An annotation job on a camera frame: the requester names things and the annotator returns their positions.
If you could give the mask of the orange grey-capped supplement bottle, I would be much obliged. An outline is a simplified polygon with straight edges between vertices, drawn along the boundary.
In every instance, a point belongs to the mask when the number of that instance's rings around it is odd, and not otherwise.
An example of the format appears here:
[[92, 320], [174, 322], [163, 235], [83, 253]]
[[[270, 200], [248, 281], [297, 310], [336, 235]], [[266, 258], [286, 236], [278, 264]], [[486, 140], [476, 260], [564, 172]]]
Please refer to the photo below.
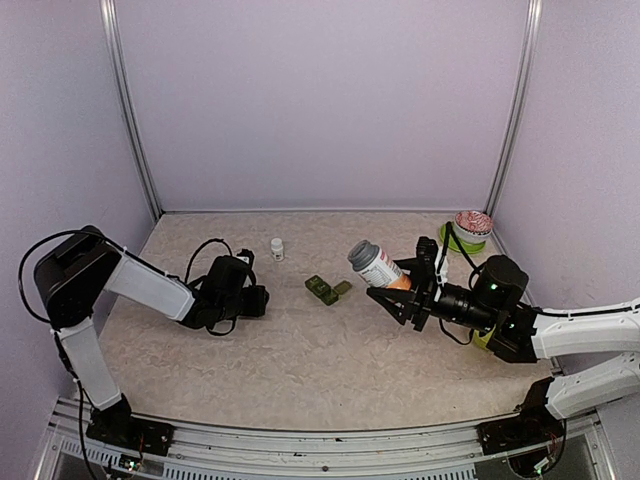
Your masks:
[[369, 287], [410, 290], [411, 280], [380, 246], [361, 240], [347, 256], [353, 271]]

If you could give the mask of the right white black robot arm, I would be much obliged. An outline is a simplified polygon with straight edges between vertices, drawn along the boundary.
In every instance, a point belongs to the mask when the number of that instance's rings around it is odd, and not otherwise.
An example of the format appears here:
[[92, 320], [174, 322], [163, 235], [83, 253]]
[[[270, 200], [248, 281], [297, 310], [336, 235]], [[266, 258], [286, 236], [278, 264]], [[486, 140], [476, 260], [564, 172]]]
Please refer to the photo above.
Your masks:
[[545, 310], [520, 299], [527, 274], [504, 255], [490, 257], [471, 288], [443, 283], [433, 260], [405, 259], [408, 290], [370, 287], [367, 294], [398, 323], [424, 328], [435, 317], [489, 337], [487, 348], [507, 363], [535, 363], [564, 355], [613, 353], [613, 358], [567, 376], [531, 385], [511, 433], [535, 442], [560, 421], [639, 391], [639, 302], [594, 310]]

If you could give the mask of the small white pill bottle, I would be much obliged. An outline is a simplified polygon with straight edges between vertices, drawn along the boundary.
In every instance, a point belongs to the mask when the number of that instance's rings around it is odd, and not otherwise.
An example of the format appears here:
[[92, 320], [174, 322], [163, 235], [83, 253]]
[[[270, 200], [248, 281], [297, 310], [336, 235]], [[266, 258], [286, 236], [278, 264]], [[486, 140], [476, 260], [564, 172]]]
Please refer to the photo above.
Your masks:
[[283, 261], [285, 258], [284, 242], [281, 238], [276, 237], [270, 241], [271, 254], [276, 262]]

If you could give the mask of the green weekly pill organizer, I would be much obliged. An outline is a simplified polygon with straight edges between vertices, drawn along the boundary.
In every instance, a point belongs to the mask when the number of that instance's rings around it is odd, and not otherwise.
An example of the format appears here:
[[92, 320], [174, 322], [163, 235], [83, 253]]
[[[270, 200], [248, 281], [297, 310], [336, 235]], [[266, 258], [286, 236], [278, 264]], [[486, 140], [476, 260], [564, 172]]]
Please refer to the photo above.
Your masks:
[[352, 289], [352, 284], [343, 280], [331, 286], [320, 276], [314, 275], [305, 281], [305, 287], [324, 305], [331, 306]]

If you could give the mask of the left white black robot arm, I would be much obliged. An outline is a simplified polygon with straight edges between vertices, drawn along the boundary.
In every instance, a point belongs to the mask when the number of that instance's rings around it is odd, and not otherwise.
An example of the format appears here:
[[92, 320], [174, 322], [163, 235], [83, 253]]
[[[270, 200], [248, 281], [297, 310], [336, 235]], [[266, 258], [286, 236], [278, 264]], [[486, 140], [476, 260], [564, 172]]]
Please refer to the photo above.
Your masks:
[[52, 234], [27, 253], [33, 255], [52, 241], [57, 246], [33, 268], [44, 314], [36, 313], [27, 299], [25, 259], [18, 264], [18, 291], [27, 312], [49, 326], [61, 362], [89, 401], [92, 438], [109, 437], [127, 445], [141, 432], [99, 344], [93, 316], [101, 296], [124, 298], [178, 325], [216, 337], [223, 334], [217, 328], [221, 323], [235, 326], [241, 318], [263, 317], [270, 300], [266, 287], [257, 281], [254, 254], [248, 249], [216, 257], [206, 274], [192, 280], [159, 269], [94, 225]]

